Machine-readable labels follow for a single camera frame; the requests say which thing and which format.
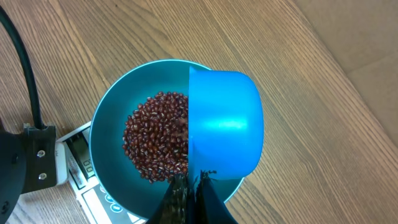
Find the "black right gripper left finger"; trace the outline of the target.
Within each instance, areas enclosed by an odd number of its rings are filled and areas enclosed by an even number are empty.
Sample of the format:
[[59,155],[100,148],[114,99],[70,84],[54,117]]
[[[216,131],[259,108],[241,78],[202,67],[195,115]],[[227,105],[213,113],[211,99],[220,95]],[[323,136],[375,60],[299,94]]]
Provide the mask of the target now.
[[147,224],[185,224],[187,222],[188,179],[177,174],[171,178],[169,187],[155,213]]

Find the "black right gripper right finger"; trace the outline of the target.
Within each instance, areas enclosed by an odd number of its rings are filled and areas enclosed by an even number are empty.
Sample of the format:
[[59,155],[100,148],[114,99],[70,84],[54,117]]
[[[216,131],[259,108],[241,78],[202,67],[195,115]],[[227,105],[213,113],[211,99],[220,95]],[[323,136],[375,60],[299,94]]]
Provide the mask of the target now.
[[237,224],[214,189],[210,174],[216,171],[201,171],[200,182],[195,194],[195,223]]

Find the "blue plastic measuring scoop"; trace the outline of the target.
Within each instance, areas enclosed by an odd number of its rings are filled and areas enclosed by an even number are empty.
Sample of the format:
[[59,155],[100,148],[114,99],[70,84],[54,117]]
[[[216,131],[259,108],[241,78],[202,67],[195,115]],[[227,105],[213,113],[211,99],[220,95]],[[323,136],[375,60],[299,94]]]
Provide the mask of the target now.
[[210,174],[214,189],[216,180],[242,180],[252,173],[263,140],[262,103],[254,82],[240,72],[190,67],[188,178],[194,193],[201,171],[216,171]]

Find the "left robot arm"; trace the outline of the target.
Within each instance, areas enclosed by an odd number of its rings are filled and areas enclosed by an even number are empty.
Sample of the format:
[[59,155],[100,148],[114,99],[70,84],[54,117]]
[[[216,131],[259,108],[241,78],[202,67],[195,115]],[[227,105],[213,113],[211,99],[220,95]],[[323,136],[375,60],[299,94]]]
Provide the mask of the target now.
[[26,126],[20,134],[1,127],[1,223],[20,195],[57,185],[55,139],[55,126]]

